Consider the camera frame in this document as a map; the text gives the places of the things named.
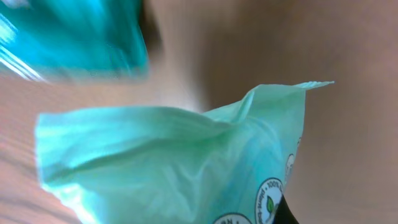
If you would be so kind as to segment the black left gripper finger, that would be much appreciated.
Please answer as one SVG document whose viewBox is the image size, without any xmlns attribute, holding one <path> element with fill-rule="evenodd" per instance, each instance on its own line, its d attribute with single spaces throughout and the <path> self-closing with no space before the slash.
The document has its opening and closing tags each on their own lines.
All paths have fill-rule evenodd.
<svg viewBox="0 0 398 224">
<path fill-rule="evenodd" d="M 280 200 L 280 204 L 276 210 L 272 224 L 299 224 L 290 211 L 284 196 L 282 196 Z"/>
</svg>

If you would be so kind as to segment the light teal small packet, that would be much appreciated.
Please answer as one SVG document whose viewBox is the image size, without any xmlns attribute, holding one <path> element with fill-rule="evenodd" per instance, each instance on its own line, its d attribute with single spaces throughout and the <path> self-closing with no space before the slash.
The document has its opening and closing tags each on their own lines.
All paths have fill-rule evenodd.
<svg viewBox="0 0 398 224">
<path fill-rule="evenodd" d="M 41 187 L 82 223 L 273 223 L 307 91 L 321 86 L 259 85 L 205 113 L 127 106 L 41 114 Z"/>
</svg>

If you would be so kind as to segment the green Nescafe coffee bag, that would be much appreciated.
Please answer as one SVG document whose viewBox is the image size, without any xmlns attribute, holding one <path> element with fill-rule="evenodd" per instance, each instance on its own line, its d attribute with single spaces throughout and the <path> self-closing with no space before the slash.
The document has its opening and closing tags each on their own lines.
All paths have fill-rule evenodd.
<svg viewBox="0 0 398 224">
<path fill-rule="evenodd" d="M 1 1 L 1 76 L 95 82 L 145 76 L 141 1 Z"/>
</svg>

